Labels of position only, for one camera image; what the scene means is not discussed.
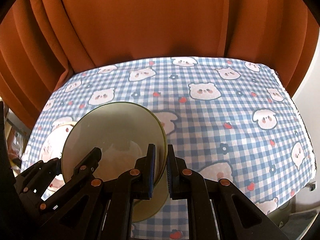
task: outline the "gingham pattern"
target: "gingham pattern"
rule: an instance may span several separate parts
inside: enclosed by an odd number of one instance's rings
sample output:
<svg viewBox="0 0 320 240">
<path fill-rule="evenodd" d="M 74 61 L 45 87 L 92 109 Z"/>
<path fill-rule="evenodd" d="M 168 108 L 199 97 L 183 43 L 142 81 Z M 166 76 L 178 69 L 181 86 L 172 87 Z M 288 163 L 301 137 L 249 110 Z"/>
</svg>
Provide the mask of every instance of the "gingham pattern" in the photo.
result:
<svg viewBox="0 0 320 240">
<path fill-rule="evenodd" d="M 62 88 L 54 92 L 54 105 L 42 112 L 32 131 L 28 145 L 29 160 L 22 169 L 39 160 L 40 149 L 52 130 L 56 119 L 70 116 L 78 121 L 96 108 L 88 104 L 96 90 L 115 88 L 112 101 L 129 101 L 143 105 L 151 111 L 169 111 L 178 116 L 175 130 L 167 136 L 175 154 L 184 158 L 189 168 L 201 171 L 216 162 L 227 161 L 234 184 L 254 203 L 278 199 L 278 206 L 288 201 L 314 176 L 315 162 L 310 141 L 300 115 L 285 93 L 273 70 L 265 65 L 256 73 L 244 62 L 227 58 L 194 57 L 193 67 L 173 65 L 171 58 L 143 59 L 117 64 L 117 70 L 97 74 L 98 69 L 73 76 Z M 150 66 L 156 75 L 141 81 L 129 82 L 130 71 Z M 222 79 L 214 69 L 232 67 L 241 76 L 236 80 Z M 65 93 L 75 82 L 82 84 Z M 197 100 L 189 94 L 190 83 L 212 82 L 221 92 L 214 100 Z M 277 88 L 284 101 L 268 101 L 266 88 Z M 255 110 L 267 108 L 277 115 L 278 125 L 272 130 L 261 130 L 252 121 Z M 229 122 L 232 129 L 226 129 Z M 291 159 L 291 149 L 300 142 L 305 159 L 298 170 Z M 227 143 L 228 154 L 217 153 L 220 143 Z M 250 183 L 254 189 L 249 190 Z M 134 224 L 133 235 L 141 239 L 188 239 L 186 201 L 168 199 L 153 217 Z"/>
</svg>

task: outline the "orange curtain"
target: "orange curtain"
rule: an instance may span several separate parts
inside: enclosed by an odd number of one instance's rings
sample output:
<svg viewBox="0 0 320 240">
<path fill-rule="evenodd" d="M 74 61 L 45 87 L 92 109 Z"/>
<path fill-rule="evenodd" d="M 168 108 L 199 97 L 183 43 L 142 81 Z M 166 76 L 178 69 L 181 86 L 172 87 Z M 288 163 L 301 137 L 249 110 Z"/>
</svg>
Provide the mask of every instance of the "orange curtain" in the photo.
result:
<svg viewBox="0 0 320 240">
<path fill-rule="evenodd" d="M 293 95 L 319 26 L 302 0 L 17 0 L 0 25 L 0 95 L 32 128 L 73 74 L 147 57 L 231 57 Z"/>
</svg>

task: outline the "screw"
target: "screw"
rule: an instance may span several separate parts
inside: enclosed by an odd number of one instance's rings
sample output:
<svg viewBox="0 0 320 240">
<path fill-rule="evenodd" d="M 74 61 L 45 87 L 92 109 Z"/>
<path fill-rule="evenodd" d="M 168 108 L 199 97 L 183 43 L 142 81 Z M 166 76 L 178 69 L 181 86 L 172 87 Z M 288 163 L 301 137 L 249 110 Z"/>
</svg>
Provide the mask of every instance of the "screw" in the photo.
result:
<svg viewBox="0 0 320 240">
<path fill-rule="evenodd" d="M 41 209 L 41 210 L 45 210 L 46 207 L 47 207 L 47 205 L 44 204 L 44 203 L 42 203 L 42 204 L 40 205 L 40 209 Z"/>
<path fill-rule="evenodd" d="M 183 174 L 183 175 L 186 175 L 186 176 L 191 175 L 191 174 L 192 174 L 192 170 L 190 170 L 190 169 L 184 169 L 184 170 L 182 170 L 182 174 Z"/>
<path fill-rule="evenodd" d="M 100 179 L 94 179 L 93 181 L 91 181 L 91 185 L 94 187 L 100 186 L 100 184 L 101 184 Z"/>
<path fill-rule="evenodd" d="M 228 179 L 220 179 L 220 183 L 223 186 L 229 186 L 230 185 L 230 180 L 228 180 Z"/>
<path fill-rule="evenodd" d="M 132 176 L 137 176 L 137 175 L 139 175 L 139 173 L 140 173 L 140 171 L 139 171 L 138 169 L 132 169 L 132 170 L 130 171 L 130 174 L 131 174 Z"/>
</svg>

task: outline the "blue checkered tablecloth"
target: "blue checkered tablecloth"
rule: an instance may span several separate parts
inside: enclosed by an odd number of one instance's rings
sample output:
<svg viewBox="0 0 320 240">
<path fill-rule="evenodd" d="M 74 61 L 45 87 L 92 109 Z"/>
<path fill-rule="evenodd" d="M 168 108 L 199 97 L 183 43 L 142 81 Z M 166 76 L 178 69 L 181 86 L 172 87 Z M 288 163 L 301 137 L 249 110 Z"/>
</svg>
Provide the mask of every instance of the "blue checkered tablecloth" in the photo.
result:
<svg viewBox="0 0 320 240">
<path fill-rule="evenodd" d="M 207 57 L 142 59 L 73 76 L 40 114 L 22 169 L 39 160 L 55 120 L 78 121 L 114 101 L 155 112 L 188 168 L 232 180 L 266 214 L 315 176 L 308 134 L 276 73 L 262 64 Z M 156 215 L 133 224 L 132 236 L 188 239 L 186 201 L 168 199 Z"/>
</svg>

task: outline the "curtain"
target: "curtain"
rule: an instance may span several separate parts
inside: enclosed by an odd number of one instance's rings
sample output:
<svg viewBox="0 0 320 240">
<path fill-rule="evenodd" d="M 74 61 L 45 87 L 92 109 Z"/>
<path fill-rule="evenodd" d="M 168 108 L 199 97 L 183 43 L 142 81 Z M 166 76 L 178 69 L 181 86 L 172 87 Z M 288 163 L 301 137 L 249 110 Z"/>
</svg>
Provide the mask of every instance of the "curtain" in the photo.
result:
<svg viewBox="0 0 320 240">
<path fill-rule="evenodd" d="M 17 0 L 0 24 L 0 95 L 32 128 L 70 76 L 147 57 L 231 57 L 293 95 L 319 26 L 302 0 Z"/>
</svg>

